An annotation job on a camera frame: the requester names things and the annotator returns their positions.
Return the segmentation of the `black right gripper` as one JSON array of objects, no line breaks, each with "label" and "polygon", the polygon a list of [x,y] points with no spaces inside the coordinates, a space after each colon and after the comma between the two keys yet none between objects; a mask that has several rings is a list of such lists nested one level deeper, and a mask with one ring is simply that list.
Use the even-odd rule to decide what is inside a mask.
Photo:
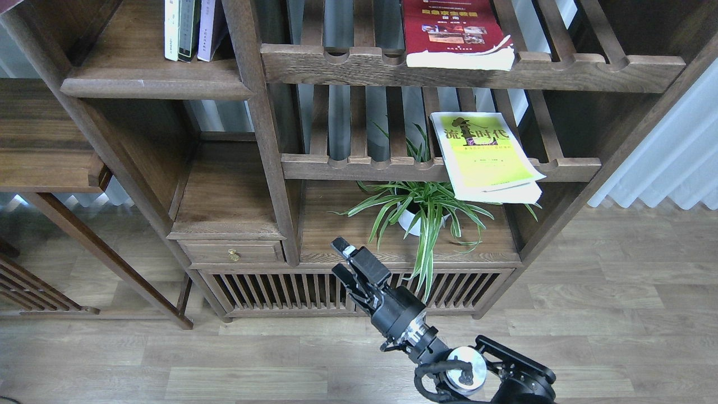
[{"label": "black right gripper", "polygon": [[355,271],[343,264],[332,273],[348,291],[349,297],[385,337],[380,351],[434,351],[435,328],[425,323],[426,306],[405,286],[392,287],[392,275],[367,248],[359,250],[338,236],[331,247]]}]

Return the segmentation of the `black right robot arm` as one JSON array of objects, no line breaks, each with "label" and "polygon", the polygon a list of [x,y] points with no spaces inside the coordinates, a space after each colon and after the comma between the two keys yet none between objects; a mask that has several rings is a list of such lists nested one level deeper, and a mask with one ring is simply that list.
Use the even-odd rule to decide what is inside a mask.
[{"label": "black right robot arm", "polygon": [[367,248],[338,237],[332,247],[343,255],[333,273],[349,297],[385,337],[382,351],[400,350],[415,363],[418,393],[438,403],[469,403],[488,374],[500,379],[492,403],[553,403],[552,370],[483,335],[473,347],[449,348],[435,327],[426,325],[426,305],[403,286],[389,284],[390,271]]}]

